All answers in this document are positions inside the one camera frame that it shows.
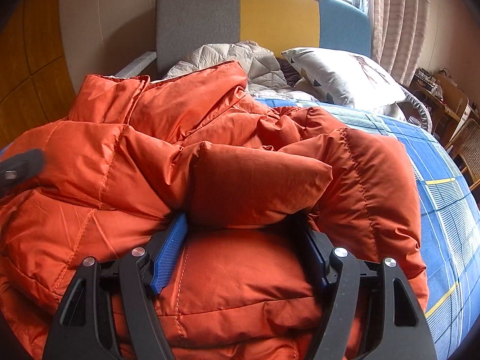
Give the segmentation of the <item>orange puffer jacket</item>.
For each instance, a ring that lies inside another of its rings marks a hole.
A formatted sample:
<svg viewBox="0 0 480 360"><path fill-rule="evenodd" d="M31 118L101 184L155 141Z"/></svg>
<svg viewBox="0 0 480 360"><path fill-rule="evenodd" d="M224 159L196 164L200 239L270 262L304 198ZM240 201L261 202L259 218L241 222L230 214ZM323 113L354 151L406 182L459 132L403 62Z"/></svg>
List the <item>orange puffer jacket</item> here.
<svg viewBox="0 0 480 360"><path fill-rule="evenodd" d="M155 311L178 359L302 359L321 308L281 221L394 258L429 298L412 164L319 107L272 109L235 62L151 83L90 75L65 119L18 137L43 172L1 200L1 312L35 359L87 256L121 258L179 213L189 235Z"/></svg>

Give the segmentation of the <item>blue plaid bed sheet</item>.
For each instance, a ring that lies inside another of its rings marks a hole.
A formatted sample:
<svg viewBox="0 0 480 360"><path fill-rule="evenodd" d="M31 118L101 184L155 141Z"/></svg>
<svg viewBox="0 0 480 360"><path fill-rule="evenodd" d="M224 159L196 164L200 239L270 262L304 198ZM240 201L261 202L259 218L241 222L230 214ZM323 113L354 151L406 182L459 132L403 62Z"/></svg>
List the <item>blue plaid bed sheet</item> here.
<svg viewBox="0 0 480 360"><path fill-rule="evenodd" d="M465 178L427 131L384 115L322 103L337 119L401 141L421 202L421 254L430 298L425 312L439 359L479 358L479 208Z"/></svg>

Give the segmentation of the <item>wooden chair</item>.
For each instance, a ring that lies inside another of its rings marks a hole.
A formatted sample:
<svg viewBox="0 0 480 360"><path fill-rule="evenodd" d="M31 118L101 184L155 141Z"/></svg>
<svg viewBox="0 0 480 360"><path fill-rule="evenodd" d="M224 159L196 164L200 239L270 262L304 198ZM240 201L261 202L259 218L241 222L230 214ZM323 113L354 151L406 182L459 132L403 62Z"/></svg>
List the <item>wooden chair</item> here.
<svg viewBox="0 0 480 360"><path fill-rule="evenodd" d="M448 142L446 150L465 177L470 191L479 190L479 123L468 119Z"/></svg>

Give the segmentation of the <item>grey frilled cushion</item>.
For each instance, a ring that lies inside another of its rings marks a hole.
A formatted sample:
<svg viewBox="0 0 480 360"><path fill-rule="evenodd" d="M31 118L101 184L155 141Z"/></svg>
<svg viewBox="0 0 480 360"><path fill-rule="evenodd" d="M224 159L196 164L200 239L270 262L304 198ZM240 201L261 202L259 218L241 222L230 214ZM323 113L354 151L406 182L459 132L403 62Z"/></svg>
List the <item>grey frilled cushion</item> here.
<svg viewBox="0 0 480 360"><path fill-rule="evenodd" d="M402 86L405 98L394 104L384 106L383 114L411 125L416 125L431 133L433 121L426 105Z"/></svg>

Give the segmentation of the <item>cluttered wooden desk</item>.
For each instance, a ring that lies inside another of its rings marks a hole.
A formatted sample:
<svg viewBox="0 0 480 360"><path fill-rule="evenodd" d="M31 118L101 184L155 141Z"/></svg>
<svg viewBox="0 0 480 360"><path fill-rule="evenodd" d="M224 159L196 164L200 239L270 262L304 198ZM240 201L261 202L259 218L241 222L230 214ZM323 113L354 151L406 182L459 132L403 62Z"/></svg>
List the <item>cluttered wooden desk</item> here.
<svg viewBox="0 0 480 360"><path fill-rule="evenodd" d="M446 146L468 119L479 122L479 110L460 89L446 68L430 73L418 67L409 85L410 92L428 109L431 133Z"/></svg>

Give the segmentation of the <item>grey yellow blue headboard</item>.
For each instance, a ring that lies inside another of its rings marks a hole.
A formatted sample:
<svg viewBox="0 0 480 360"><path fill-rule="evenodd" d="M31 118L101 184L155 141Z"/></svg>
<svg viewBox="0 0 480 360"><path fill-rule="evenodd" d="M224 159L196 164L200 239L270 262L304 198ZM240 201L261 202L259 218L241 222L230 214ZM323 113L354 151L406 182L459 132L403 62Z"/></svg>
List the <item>grey yellow blue headboard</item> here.
<svg viewBox="0 0 480 360"><path fill-rule="evenodd" d="M156 0L160 75L204 44L255 41L280 56L294 47L371 55L365 13L343 0Z"/></svg>

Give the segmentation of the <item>white printed pillow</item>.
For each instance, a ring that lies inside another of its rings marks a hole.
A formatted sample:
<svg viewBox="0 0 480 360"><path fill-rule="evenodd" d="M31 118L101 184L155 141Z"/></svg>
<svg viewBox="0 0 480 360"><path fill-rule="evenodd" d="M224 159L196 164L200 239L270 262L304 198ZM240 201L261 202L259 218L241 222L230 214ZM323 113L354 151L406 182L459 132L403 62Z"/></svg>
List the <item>white printed pillow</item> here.
<svg viewBox="0 0 480 360"><path fill-rule="evenodd" d="M371 58L325 48L295 47L283 58L325 99L336 105L383 115L405 100L400 84Z"/></svg>

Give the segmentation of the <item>beige quilted jacket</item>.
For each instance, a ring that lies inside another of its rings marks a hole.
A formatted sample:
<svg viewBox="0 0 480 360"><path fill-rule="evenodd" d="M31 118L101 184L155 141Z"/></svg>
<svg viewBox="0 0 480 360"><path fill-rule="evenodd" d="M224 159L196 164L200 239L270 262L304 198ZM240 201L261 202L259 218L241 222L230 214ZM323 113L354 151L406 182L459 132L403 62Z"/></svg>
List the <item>beige quilted jacket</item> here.
<svg viewBox="0 0 480 360"><path fill-rule="evenodd" d="M247 75L247 91L256 98L277 98L309 107L320 102L312 85L283 58L254 41L205 44L171 67L166 79L226 62L237 62Z"/></svg>

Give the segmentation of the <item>pink striped curtain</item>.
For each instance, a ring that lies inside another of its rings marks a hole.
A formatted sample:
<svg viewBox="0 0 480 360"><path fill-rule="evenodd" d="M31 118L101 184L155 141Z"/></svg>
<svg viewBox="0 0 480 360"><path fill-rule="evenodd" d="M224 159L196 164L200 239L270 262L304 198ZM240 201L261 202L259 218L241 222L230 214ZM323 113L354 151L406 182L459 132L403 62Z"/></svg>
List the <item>pink striped curtain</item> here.
<svg viewBox="0 0 480 360"><path fill-rule="evenodd" d="M368 0L372 59L408 85L425 42L431 0Z"/></svg>

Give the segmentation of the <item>grey bed side rail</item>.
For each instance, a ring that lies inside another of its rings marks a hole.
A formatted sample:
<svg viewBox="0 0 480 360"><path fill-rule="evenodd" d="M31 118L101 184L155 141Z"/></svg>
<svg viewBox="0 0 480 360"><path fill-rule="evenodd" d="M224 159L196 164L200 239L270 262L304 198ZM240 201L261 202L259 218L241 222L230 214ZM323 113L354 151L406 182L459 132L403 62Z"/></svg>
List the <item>grey bed side rail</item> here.
<svg viewBox="0 0 480 360"><path fill-rule="evenodd" d="M151 77L157 77L157 53L155 51L147 51L135 58L126 67L123 67L119 72L114 74L118 78L132 78L138 77L142 74L147 74Z"/></svg>

